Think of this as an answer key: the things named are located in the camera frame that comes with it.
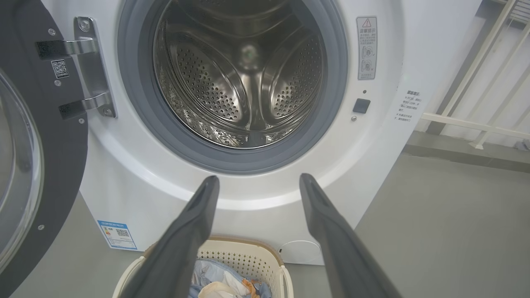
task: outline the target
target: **washing machine door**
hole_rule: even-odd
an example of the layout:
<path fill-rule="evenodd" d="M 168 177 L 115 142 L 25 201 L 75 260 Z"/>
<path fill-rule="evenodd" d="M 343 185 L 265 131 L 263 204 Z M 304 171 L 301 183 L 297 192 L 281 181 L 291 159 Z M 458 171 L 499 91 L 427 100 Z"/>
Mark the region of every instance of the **washing machine door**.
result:
<path fill-rule="evenodd" d="M 70 212 L 88 130 L 76 66 L 43 4 L 2 0 L 0 28 L 0 297 L 8 297 Z"/>

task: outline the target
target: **door glass window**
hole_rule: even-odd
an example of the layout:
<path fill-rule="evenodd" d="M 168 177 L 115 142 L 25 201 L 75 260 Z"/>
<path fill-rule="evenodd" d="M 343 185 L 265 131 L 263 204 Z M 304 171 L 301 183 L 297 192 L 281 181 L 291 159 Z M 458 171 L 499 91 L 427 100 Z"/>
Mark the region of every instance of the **door glass window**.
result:
<path fill-rule="evenodd" d="M 38 209 L 42 171 L 42 150 L 31 115 L 0 69 L 0 272 Z"/>

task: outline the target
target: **laundry basket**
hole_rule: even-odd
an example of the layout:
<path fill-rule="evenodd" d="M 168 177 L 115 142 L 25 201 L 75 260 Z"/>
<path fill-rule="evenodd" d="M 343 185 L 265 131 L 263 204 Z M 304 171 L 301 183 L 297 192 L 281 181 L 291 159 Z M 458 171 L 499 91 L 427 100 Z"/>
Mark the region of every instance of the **laundry basket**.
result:
<path fill-rule="evenodd" d="M 148 257 L 149 249 L 127 267 L 116 285 L 112 298 L 120 296 L 121 291 L 127 285 L 127 281 Z M 265 243 L 236 238 L 212 237 L 199 248 L 197 259 L 219 261 L 232 267 L 243 277 L 265 282 L 270 287 L 272 298 L 294 297 L 289 271 L 285 268 L 284 262 L 276 251 Z"/>

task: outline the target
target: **concrete floor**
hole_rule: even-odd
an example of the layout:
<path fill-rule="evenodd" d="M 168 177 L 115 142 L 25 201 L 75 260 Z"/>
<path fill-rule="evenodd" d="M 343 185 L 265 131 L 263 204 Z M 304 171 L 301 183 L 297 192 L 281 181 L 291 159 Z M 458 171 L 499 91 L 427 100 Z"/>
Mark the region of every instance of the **concrete floor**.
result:
<path fill-rule="evenodd" d="M 530 297 L 530 174 L 401 155 L 356 232 L 403 297 Z M 110 297 L 140 253 L 109 249 L 78 198 L 12 295 Z M 325 268 L 289 265 L 297 297 L 331 297 Z"/>

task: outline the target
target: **metal hinge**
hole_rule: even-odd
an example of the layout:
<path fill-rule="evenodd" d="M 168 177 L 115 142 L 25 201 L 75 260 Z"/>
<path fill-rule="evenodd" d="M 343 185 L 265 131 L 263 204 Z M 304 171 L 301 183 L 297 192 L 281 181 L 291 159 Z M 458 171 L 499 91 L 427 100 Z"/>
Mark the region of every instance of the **metal hinge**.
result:
<path fill-rule="evenodd" d="M 116 118 L 94 20 L 90 17 L 75 17 L 74 37 L 75 40 L 37 42 L 41 58 L 77 56 L 79 76 L 90 97 L 59 107 L 63 117 L 68 118 L 69 114 L 80 110 L 97 109 L 102 116 Z"/>

